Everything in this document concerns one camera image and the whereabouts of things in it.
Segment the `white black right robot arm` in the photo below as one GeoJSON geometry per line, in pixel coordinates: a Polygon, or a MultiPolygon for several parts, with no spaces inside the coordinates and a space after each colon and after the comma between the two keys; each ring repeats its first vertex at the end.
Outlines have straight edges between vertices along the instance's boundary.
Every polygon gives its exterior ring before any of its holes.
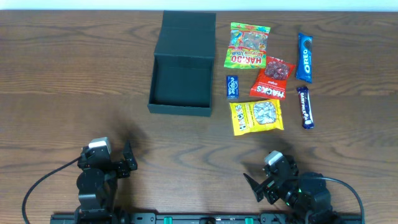
{"type": "Polygon", "coordinates": [[[299,174],[293,156],[273,151],[264,159],[263,171],[267,179],[262,183],[244,174],[258,202],[266,199],[269,204],[282,200],[293,210],[296,223],[343,223],[333,211],[331,194],[321,174],[299,174]]]}

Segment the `blue Oreo cookie pack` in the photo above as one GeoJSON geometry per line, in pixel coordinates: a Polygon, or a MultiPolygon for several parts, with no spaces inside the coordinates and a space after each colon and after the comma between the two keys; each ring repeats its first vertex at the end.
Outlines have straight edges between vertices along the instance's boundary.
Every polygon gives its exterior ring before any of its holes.
{"type": "Polygon", "coordinates": [[[296,79],[312,83],[312,36],[298,34],[298,63],[296,79]]]}

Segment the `red Hacks candy bag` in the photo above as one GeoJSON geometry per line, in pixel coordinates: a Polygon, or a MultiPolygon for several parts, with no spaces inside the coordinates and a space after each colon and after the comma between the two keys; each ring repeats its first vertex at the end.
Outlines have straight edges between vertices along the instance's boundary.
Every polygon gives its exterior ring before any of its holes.
{"type": "Polygon", "coordinates": [[[266,62],[266,67],[260,69],[249,96],[285,100],[287,80],[296,65],[270,56],[266,57],[266,62]]]}

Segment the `green Haribo gummy bag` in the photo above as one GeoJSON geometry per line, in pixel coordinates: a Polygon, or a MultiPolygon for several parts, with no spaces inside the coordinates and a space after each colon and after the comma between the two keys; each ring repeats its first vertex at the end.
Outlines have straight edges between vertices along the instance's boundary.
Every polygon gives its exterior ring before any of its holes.
{"type": "Polygon", "coordinates": [[[232,22],[225,68],[257,69],[266,67],[270,27],[232,22]]]}

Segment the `dark green box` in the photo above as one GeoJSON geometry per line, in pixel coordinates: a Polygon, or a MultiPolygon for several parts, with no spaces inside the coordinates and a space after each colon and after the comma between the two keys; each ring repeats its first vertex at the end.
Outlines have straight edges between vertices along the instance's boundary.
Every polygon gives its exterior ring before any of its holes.
{"type": "Polygon", "coordinates": [[[216,14],[165,11],[154,50],[151,113],[211,115],[216,14]]]}

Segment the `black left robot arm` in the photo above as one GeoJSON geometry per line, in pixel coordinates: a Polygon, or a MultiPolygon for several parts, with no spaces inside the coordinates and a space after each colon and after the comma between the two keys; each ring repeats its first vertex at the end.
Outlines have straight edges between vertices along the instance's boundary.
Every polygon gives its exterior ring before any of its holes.
{"type": "Polygon", "coordinates": [[[120,223],[125,220],[124,212],[114,207],[118,180],[128,178],[131,171],[137,170],[137,162],[129,141],[126,141],[122,153],[124,158],[120,161],[111,160],[108,138],[94,139],[82,148],[78,160],[82,173],[76,181],[80,221],[120,223]]]}

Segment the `purple Dairy Milk bar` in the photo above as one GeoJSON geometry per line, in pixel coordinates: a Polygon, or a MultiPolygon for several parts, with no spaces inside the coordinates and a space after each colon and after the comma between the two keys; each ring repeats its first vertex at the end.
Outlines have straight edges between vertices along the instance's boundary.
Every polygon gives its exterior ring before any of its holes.
{"type": "Polygon", "coordinates": [[[306,86],[301,86],[297,88],[297,92],[303,120],[302,126],[304,129],[312,129],[315,127],[315,123],[312,116],[309,89],[306,86]]]}

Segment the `yellow Hacks candy bag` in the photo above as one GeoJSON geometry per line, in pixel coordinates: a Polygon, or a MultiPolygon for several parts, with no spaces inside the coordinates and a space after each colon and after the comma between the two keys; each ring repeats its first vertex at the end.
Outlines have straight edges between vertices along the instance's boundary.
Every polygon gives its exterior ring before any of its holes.
{"type": "Polygon", "coordinates": [[[279,100],[230,103],[229,107],[235,136],[273,129],[284,130],[279,100]]]}

